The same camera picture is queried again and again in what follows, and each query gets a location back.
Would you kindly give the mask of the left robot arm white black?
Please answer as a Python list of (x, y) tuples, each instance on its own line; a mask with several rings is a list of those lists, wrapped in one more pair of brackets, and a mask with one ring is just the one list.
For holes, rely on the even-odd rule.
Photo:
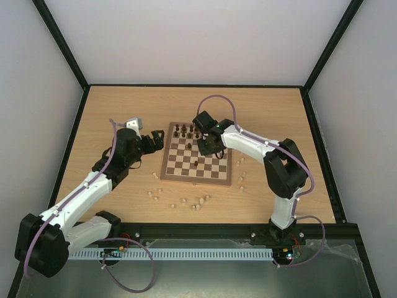
[(112, 192), (142, 156), (160, 151), (163, 146), (162, 130), (141, 136), (134, 129), (115, 129), (111, 147), (75, 190), (40, 215), (28, 214), (21, 220), (15, 258), (23, 262), (24, 275), (29, 277), (29, 269), (34, 269), (52, 277), (70, 255), (108, 236), (116, 237), (120, 219), (109, 212), (98, 212), (84, 223), (78, 220)]

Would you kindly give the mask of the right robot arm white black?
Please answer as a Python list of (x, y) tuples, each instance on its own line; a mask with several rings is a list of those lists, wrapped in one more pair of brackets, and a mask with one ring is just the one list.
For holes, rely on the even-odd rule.
[(264, 165), (267, 184), (275, 194), (269, 234), (277, 243), (286, 242), (292, 236), (297, 221), (299, 196), (310, 177), (295, 142), (289, 138), (279, 142), (260, 137), (239, 127), (232, 120), (218, 122), (206, 111), (197, 114), (193, 124), (202, 135), (198, 140), (198, 149), (202, 155), (232, 149)]

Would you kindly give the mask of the wooden chess board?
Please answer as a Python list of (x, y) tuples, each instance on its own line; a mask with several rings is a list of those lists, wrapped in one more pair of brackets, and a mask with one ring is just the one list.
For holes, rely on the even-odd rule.
[[(176, 131), (176, 124), (179, 125), (179, 131)], [(186, 132), (182, 131), (184, 124), (187, 129)], [(223, 159), (217, 159), (215, 154), (201, 155), (197, 145), (197, 140), (201, 137), (201, 134), (195, 129), (190, 132), (191, 125), (182, 122), (171, 122), (169, 124), (167, 139), (164, 142), (160, 179), (192, 184), (230, 186), (232, 151), (225, 149)], [(187, 148), (188, 143), (192, 145), (190, 149)], [(194, 166), (195, 161), (198, 161), (197, 167)]]

